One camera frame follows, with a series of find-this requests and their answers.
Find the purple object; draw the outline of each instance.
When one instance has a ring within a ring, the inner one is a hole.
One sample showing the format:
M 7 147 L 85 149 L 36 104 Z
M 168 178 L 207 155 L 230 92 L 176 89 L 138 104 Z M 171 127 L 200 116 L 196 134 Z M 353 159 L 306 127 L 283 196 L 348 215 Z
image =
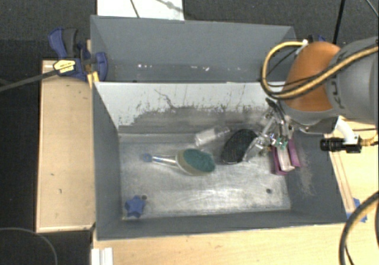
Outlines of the purple object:
M 125 209 L 127 210 L 127 216 L 135 216 L 139 218 L 143 212 L 143 208 L 146 202 L 141 199 L 139 196 L 134 196 L 133 199 L 127 200 L 125 203 Z

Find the bin floor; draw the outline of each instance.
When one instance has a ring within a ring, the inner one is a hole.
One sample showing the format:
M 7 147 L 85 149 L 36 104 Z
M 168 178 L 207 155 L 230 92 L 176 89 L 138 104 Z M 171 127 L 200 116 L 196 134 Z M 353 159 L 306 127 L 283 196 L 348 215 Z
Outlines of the bin floor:
M 223 142 L 208 147 L 216 169 L 206 176 L 189 176 L 179 169 L 146 163 L 142 154 L 175 155 L 194 148 L 194 133 L 121 134 L 120 172 L 123 219 L 126 200 L 146 196 L 140 219 L 170 216 L 230 214 L 290 209 L 283 176 L 271 173 L 271 158 L 257 157 L 253 163 L 222 164 Z

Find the wooden board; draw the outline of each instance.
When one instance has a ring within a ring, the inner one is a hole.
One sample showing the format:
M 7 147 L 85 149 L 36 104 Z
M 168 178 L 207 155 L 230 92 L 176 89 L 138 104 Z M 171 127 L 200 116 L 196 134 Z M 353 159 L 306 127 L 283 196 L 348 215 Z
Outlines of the wooden board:
M 43 72 L 52 62 L 43 63 Z M 95 222 L 91 90 L 53 76 L 41 84 L 37 232 L 87 230 Z

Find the blue brush handle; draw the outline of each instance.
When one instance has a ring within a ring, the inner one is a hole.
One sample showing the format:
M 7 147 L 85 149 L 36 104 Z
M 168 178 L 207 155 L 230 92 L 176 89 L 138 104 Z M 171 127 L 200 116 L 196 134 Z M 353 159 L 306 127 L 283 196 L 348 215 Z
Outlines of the blue brush handle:
M 167 166 L 176 167 L 176 157 L 175 156 L 156 156 L 149 153 L 142 155 L 142 160 L 144 162 L 153 162 L 156 164 L 162 164 Z

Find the small blue object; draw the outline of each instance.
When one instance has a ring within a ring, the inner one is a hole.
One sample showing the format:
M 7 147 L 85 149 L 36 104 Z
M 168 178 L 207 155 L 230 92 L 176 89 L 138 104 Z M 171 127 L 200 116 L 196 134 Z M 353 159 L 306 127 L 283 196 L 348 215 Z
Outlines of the small blue object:
M 127 210 L 127 216 L 135 216 L 139 218 L 143 212 L 143 208 L 146 202 L 142 200 L 139 196 L 134 196 L 133 199 L 127 200 L 125 203 L 125 209 Z
M 359 201 L 359 199 L 353 198 L 353 201 L 354 201 L 354 205 L 355 205 L 355 207 L 359 207 L 359 206 L 360 206 L 361 202 Z M 347 217 L 349 218 L 349 217 L 351 216 L 351 213 L 348 212 L 346 215 L 347 215 Z M 361 219 L 361 222 L 366 223 L 366 221 L 367 221 L 367 216 L 364 216 L 364 217 Z

